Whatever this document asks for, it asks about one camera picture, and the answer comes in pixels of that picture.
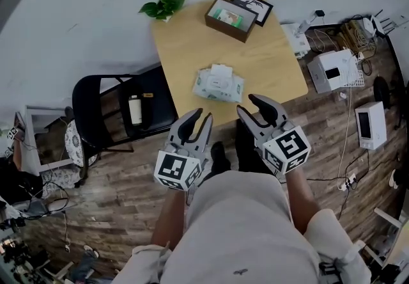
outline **wooden floor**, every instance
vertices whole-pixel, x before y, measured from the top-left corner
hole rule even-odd
[[[284,107],[290,118],[303,127],[313,148],[304,166],[307,177],[334,178],[348,119],[348,100],[343,100],[339,94],[343,91],[349,96],[349,89],[318,95],[306,67],[314,56],[315,53],[310,52],[300,60],[309,93],[285,103]],[[385,41],[378,41],[378,52],[371,61],[373,74],[365,77],[366,86],[352,89],[353,108],[373,100],[372,85],[376,76],[383,76],[389,83],[394,74],[394,61]],[[375,207],[391,214],[397,211],[396,198],[401,191],[391,189],[388,181],[391,171],[398,166],[395,160],[397,152],[401,155],[406,148],[406,125],[403,123],[400,129],[394,130],[398,121],[396,107],[386,112],[386,119],[388,142],[369,152],[370,168],[376,169],[360,181],[356,190],[351,191],[341,217],[341,224],[353,241],[368,241],[384,227],[383,220],[373,212]],[[364,152],[359,148],[353,110],[349,127],[341,175],[346,165]],[[163,147],[166,136],[160,134],[133,143],[133,154],[104,154],[90,169],[86,185],[69,190],[70,198],[77,203],[67,212],[71,253],[64,250],[62,215],[29,222],[22,232],[26,242],[33,250],[42,244],[52,254],[53,262],[60,265],[71,260],[78,262],[82,246],[89,244],[100,252],[101,258],[96,267],[99,272],[114,274],[115,269],[121,269],[133,247],[149,242],[160,212],[165,189],[153,182],[153,168],[157,151]],[[234,138],[235,125],[228,123],[213,129],[211,142],[222,140],[233,167],[237,167]],[[348,174],[354,172],[361,177],[366,171],[367,154],[364,154],[349,168]],[[337,189],[337,181],[310,184],[320,205],[338,214],[346,193]]]

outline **person's arm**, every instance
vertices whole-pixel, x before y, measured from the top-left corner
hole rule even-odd
[[[301,167],[286,174],[289,208],[295,228],[304,234],[311,218],[320,211]]]
[[[21,146],[20,146],[20,141],[14,140],[13,142],[14,146],[14,153],[13,153],[13,162],[15,164],[15,167],[17,168],[18,171],[21,171]]]
[[[152,234],[151,244],[166,246],[173,250],[183,236],[185,220],[185,192],[169,189],[162,211]]]

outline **white cloth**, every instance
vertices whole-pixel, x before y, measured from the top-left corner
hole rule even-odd
[[[227,171],[197,190],[173,252],[136,248],[113,283],[318,283],[321,260],[335,262],[352,245],[331,210],[319,211],[303,236],[275,177]],[[349,283],[370,283],[361,257],[353,261]]]

